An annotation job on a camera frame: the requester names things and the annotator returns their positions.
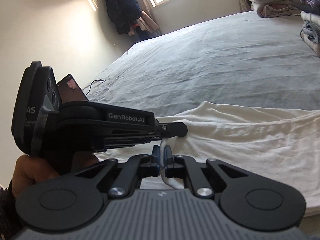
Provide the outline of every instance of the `black coat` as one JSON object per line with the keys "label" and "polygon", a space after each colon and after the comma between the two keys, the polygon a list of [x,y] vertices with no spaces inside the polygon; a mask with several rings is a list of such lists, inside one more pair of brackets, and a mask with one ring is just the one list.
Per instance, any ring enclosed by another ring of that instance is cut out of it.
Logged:
{"label": "black coat", "polygon": [[137,0],[105,0],[108,16],[111,22],[116,24],[119,34],[128,33],[130,25],[136,23],[136,19],[142,16],[141,8]]}

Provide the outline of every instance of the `wall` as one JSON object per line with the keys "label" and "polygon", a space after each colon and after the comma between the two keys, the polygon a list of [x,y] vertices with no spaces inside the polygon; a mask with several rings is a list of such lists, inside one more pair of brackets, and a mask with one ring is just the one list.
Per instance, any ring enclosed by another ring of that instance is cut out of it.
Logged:
{"label": "wall", "polygon": [[21,155],[11,135],[15,98],[33,60],[53,67],[56,80],[71,73],[80,86],[132,45],[116,33],[104,0],[0,0],[0,184],[7,186]]}
{"label": "wall", "polygon": [[153,11],[163,34],[240,12],[238,0],[170,0]]}

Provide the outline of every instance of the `white towel with fringe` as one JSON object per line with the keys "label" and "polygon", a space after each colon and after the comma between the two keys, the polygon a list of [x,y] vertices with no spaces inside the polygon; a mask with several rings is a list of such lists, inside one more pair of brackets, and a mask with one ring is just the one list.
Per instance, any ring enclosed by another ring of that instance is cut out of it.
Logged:
{"label": "white towel with fringe", "polygon": [[[320,110],[269,109],[209,102],[159,122],[184,122],[188,134],[170,138],[173,154],[198,162],[216,158],[298,189],[306,199],[305,216],[320,213]],[[108,150],[99,158],[151,153],[153,144]],[[183,188],[179,179],[166,181]],[[146,178],[141,188],[165,189],[161,178]]]}

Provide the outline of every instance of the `dark fuzzy sleeve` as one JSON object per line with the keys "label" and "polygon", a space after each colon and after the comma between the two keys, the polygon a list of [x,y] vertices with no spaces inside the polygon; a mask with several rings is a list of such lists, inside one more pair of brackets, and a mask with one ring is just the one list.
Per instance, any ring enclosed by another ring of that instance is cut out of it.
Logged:
{"label": "dark fuzzy sleeve", "polygon": [[11,188],[12,183],[8,189],[0,187],[0,240],[10,239],[22,229]]}

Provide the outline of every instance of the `phone screen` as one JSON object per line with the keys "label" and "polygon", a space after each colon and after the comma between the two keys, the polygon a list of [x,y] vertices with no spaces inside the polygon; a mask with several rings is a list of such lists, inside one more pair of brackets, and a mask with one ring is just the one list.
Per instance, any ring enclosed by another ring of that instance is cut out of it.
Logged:
{"label": "phone screen", "polygon": [[89,101],[71,74],[57,84],[62,103],[71,101]]}

